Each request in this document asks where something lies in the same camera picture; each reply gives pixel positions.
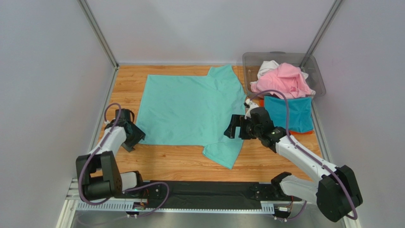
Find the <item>mint green t shirt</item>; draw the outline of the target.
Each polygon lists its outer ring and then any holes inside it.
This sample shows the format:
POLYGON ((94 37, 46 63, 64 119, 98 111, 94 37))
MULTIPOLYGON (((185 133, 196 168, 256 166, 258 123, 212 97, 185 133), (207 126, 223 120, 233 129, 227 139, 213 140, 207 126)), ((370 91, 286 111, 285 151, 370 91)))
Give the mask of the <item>mint green t shirt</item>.
POLYGON ((205 157, 231 169, 243 141, 224 132, 233 114, 245 114, 245 98, 230 65, 205 76, 149 75, 136 118, 142 144, 202 146, 205 157))

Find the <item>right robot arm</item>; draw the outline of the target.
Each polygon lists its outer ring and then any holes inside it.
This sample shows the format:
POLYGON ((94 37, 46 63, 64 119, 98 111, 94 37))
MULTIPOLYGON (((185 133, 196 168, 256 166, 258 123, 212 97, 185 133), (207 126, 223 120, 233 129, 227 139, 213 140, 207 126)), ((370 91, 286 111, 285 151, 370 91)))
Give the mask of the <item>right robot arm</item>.
POLYGON ((311 180, 300 179, 284 172, 272 179, 277 190, 287 196, 298 197, 316 204, 330 221, 337 222, 352 213, 357 219, 356 208, 363 198, 354 171, 346 166, 336 166, 306 148, 283 127, 276 127, 264 107, 249 106, 245 115, 233 114, 224 131, 228 138, 258 139, 264 147, 288 159, 306 173, 311 180))

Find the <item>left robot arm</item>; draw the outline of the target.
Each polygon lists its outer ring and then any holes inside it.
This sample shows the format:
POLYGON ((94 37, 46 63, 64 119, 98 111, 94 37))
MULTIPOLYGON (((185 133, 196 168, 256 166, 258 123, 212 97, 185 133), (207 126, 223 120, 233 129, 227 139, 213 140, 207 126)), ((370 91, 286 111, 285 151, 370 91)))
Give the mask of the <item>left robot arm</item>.
POLYGON ((77 157, 79 196, 84 202, 118 198, 143 184, 138 171, 121 173, 116 163, 120 148, 132 152, 145 138, 145 133, 134 124, 134 118, 132 111, 117 109, 116 117, 105 127, 101 141, 89 154, 77 157))

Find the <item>pink t shirt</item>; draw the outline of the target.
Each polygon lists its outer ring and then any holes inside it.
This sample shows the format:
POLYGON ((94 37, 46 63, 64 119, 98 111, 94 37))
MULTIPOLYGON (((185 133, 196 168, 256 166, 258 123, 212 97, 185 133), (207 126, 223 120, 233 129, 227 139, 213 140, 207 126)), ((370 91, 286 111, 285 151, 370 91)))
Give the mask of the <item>pink t shirt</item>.
POLYGON ((307 96, 314 96, 316 92, 312 90, 304 78, 282 79, 278 78, 283 65, 276 70, 268 72, 263 76, 260 81, 256 80, 250 83, 251 91, 254 93, 262 92, 265 90, 277 90, 282 92, 288 99, 302 98, 307 96))

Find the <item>clear plastic bin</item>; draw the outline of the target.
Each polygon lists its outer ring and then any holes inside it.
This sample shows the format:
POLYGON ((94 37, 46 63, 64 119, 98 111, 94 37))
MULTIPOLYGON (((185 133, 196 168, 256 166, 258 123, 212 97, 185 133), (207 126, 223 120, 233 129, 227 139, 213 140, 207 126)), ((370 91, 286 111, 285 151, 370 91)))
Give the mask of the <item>clear plastic bin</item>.
POLYGON ((308 86, 315 91, 315 97, 321 97, 326 94, 323 78, 318 67, 316 59, 312 55, 305 53, 285 53, 281 51, 273 52, 246 52, 242 55, 242 65, 244 73, 245 91, 249 98, 254 93, 251 91, 250 83, 257 81, 257 74, 264 61, 274 60, 277 63, 289 63, 299 67, 309 76, 306 79, 308 86))

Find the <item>white t shirt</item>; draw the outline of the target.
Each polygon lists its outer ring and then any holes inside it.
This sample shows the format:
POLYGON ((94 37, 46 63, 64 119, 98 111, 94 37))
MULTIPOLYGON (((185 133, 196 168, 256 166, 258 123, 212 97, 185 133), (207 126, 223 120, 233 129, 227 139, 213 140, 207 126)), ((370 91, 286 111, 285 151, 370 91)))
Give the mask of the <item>white t shirt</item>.
POLYGON ((306 80, 309 77, 308 73, 305 73, 303 71, 301 71, 300 73, 298 73, 298 67, 296 67, 296 70, 293 70, 292 68, 294 67, 292 64, 289 63, 277 63, 275 60, 271 60, 271 61, 263 61, 262 65, 259 68, 259 71, 257 73, 257 79, 258 81, 260 81, 260 79, 267 75, 268 72, 276 70, 280 67, 280 65, 283 65, 281 68, 281 72, 278 74, 278 78, 282 78, 282 79, 297 79, 297 78, 304 78, 304 80, 306 80))

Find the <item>black base mat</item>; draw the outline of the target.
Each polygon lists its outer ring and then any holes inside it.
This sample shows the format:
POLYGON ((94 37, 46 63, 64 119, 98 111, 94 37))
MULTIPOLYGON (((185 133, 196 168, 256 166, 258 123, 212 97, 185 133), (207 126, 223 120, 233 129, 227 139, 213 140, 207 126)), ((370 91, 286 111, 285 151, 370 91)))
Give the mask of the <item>black base mat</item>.
POLYGON ((147 187, 148 206, 163 209, 261 209, 261 201, 290 201, 271 184, 258 182, 166 181, 147 187))

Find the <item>left aluminium corner post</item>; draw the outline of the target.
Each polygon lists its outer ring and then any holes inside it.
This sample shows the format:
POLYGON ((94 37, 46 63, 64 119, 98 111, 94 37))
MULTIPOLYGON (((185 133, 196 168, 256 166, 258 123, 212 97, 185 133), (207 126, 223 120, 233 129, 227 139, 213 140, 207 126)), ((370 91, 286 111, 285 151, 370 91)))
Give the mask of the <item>left aluminium corner post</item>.
POLYGON ((103 51, 105 52, 109 62, 111 63, 113 69, 117 70, 119 68, 119 63, 113 54, 111 47, 109 46, 98 22, 95 18, 94 13, 91 10, 91 7, 87 0, 77 0, 78 4, 80 5, 85 17, 87 18, 97 40, 99 41, 103 51))

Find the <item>aluminium corner post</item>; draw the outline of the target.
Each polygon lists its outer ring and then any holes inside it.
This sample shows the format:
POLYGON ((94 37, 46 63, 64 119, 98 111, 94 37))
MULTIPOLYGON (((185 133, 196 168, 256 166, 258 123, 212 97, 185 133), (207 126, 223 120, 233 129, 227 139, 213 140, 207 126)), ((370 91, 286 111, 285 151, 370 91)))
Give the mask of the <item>aluminium corner post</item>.
POLYGON ((119 63, 113 54, 111 47, 109 46, 98 22, 95 18, 94 13, 91 10, 91 7, 87 0, 77 0, 78 4, 80 5, 85 17, 87 18, 97 40, 99 41, 103 51, 105 52, 109 62, 111 63, 113 69, 117 70, 119 68, 119 63))
POLYGON ((341 6, 343 5, 345 1, 344 0, 334 0, 333 4, 331 5, 330 9, 328 10, 327 15, 323 19, 323 22, 321 23, 317 33, 315 34, 309 48, 307 49, 299 67, 303 68, 308 59, 309 56, 313 55, 316 48, 320 44, 322 38, 326 34, 329 26, 331 25, 332 21, 334 20, 335 16, 338 14, 338 11, 340 10, 341 6))

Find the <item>aluminium frame rail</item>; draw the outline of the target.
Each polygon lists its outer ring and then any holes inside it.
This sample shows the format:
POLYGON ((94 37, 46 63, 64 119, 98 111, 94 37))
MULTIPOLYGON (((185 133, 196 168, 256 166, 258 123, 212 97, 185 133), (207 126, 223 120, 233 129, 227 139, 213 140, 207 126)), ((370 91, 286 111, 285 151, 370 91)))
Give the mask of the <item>aluminium frame rail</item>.
POLYGON ((269 182, 146 181, 145 186, 89 205, 72 180, 57 227, 359 227, 347 218, 332 222, 316 204, 283 195, 269 182))

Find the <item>right aluminium corner post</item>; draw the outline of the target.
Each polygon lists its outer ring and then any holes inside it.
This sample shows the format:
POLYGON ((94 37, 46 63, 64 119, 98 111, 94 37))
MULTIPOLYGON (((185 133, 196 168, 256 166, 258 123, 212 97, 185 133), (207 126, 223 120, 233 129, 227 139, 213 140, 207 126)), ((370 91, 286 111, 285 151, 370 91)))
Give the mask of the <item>right aluminium corner post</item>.
POLYGON ((317 33, 315 34, 309 48, 307 49, 299 67, 303 68, 308 59, 309 56, 313 55, 316 48, 320 44, 322 38, 326 34, 329 26, 331 25, 332 21, 334 20, 335 16, 338 14, 338 11, 340 10, 341 6, 343 5, 345 1, 344 0, 334 0, 333 4, 331 5, 330 9, 328 10, 327 15, 323 19, 323 22, 321 23, 317 33))

